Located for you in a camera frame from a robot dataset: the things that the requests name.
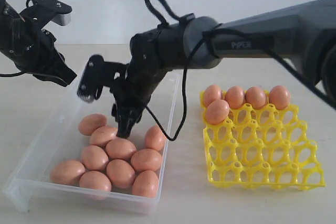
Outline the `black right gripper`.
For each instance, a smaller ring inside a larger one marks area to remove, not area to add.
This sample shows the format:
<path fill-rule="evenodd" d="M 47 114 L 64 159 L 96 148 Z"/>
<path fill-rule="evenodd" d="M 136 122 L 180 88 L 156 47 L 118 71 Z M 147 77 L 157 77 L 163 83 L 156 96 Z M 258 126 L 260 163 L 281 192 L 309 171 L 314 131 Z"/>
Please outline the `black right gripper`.
<path fill-rule="evenodd" d="M 155 70 L 149 73 L 139 66 L 127 64 L 125 79 L 120 81 L 113 96 L 115 103 L 111 115 L 118 123 L 117 137 L 128 138 L 135 124 L 142 118 L 152 93 L 167 74 L 167 70 Z"/>

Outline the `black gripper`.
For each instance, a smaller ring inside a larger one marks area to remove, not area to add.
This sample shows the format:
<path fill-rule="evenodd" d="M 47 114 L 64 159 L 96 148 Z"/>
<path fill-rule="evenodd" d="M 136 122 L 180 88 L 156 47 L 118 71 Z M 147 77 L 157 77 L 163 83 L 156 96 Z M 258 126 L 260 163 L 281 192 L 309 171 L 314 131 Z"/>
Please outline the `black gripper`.
<path fill-rule="evenodd" d="M 10 76 L 30 74 L 38 80 L 62 87 L 70 85 L 77 74 L 66 65 L 54 42 L 49 32 L 43 32 L 33 24 L 13 24 L 10 56 L 18 72 Z"/>

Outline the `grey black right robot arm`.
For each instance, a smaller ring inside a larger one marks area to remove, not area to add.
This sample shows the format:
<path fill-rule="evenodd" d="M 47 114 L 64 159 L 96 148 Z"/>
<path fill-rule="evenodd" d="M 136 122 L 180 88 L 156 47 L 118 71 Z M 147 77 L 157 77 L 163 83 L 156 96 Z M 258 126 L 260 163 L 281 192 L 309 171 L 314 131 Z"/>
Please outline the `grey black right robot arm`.
<path fill-rule="evenodd" d="M 221 24 L 188 14 L 130 40 L 131 61 L 112 89 L 118 136 L 128 137 L 151 95 L 172 70 L 211 69 L 223 58 L 273 58 L 335 107 L 335 0 L 315 0 Z"/>

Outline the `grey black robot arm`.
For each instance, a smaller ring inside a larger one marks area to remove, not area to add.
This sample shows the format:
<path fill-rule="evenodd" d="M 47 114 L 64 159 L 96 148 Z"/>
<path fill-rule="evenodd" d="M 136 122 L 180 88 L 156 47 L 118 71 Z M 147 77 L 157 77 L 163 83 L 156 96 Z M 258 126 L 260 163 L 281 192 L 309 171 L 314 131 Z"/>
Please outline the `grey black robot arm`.
<path fill-rule="evenodd" d="M 11 77 L 30 74 L 62 87 L 72 83 L 76 73 L 56 49 L 55 36 L 44 28 L 49 22 L 68 25 L 71 12 L 72 7 L 59 0 L 27 0 L 21 12 L 1 0 L 1 53 L 18 69 Z"/>

